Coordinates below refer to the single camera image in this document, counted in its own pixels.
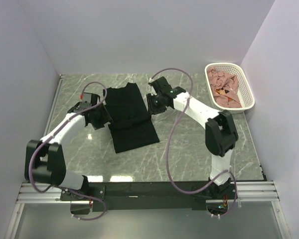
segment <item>metal frame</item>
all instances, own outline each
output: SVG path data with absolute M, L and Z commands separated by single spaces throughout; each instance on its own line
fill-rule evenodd
M 280 202 L 272 202 L 275 216 L 277 219 L 277 223 L 279 226 L 280 233 L 283 237 L 283 239 L 289 239 L 292 238 L 291 233 L 288 228 L 287 220 L 285 218 L 285 215 L 283 213 L 283 210 L 281 208 Z
M 43 190 L 48 185 L 43 183 L 37 184 L 38 188 Z M 279 197 L 273 182 L 237 182 L 238 200 L 241 202 L 276 202 Z M 17 204 L 36 203 L 65 203 L 65 204 L 88 204 L 89 201 L 60 201 L 62 190 L 50 188 L 46 193 L 37 193 L 30 183 L 23 183 L 16 200 Z M 221 202 L 221 200 L 206 200 L 207 203 Z
M 24 208 L 24 203 L 20 203 L 20 204 L 17 203 L 15 205 L 4 239 L 14 239 L 16 230 L 18 229 L 19 226 L 23 208 Z
M 54 110 L 55 110 L 54 106 L 55 106 L 55 103 L 56 103 L 56 101 L 57 101 L 57 99 L 59 97 L 61 85 L 63 83 L 62 76 L 63 75 L 60 75 L 59 84 L 58 84 L 58 86 L 56 88 L 56 91 L 55 91 L 55 96 L 54 96 L 54 99 L 53 99 L 53 102 L 52 102 L 51 111 L 50 111 L 50 114 L 49 114 L 48 122 L 46 123 L 46 127 L 45 127 L 45 130 L 44 130 L 43 136 L 47 135 L 48 131 L 50 130 L 50 123 L 51 123 L 51 119 L 53 117 Z

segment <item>glass panel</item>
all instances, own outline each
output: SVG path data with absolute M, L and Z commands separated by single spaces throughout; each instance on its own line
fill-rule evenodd
M 242 203 L 221 220 L 191 209 L 109 211 L 92 222 L 71 218 L 68 204 L 25 205 L 17 239 L 280 239 L 270 202 Z

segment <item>white wall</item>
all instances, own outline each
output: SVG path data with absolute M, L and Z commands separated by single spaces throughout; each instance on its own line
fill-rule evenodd
M 241 63 L 274 0 L 19 0 L 58 73 Z
M 0 0 L 0 238 L 21 182 L 27 142 L 42 136 L 58 75 L 16 0 Z
M 299 1 L 276 0 L 242 67 L 256 98 L 247 119 L 299 239 Z

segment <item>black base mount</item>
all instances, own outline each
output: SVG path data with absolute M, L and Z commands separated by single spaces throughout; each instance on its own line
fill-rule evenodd
M 177 186 L 186 191 L 203 187 L 208 181 L 176 182 Z M 108 182 L 89 183 L 94 196 L 103 200 L 108 210 L 140 210 L 140 209 L 179 209 L 206 210 L 206 200 L 223 200 L 234 198 L 234 185 L 228 182 L 218 187 L 212 184 L 205 191 L 187 195 L 177 191 L 170 182 Z M 64 192 L 61 201 L 86 201 L 70 192 Z M 90 204 L 72 204 L 71 213 L 88 214 Z M 94 201 L 93 212 L 103 211 L 103 205 Z

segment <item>folded black shirt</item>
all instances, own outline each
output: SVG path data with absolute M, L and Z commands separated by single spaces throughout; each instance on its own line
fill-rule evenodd
M 137 84 L 127 83 L 123 88 L 108 88 L 107 91 L 105 107 L 113 120 L 109 129 L 115 152 L 158 143 L 159 138 L 151 122 L 151 115 Z

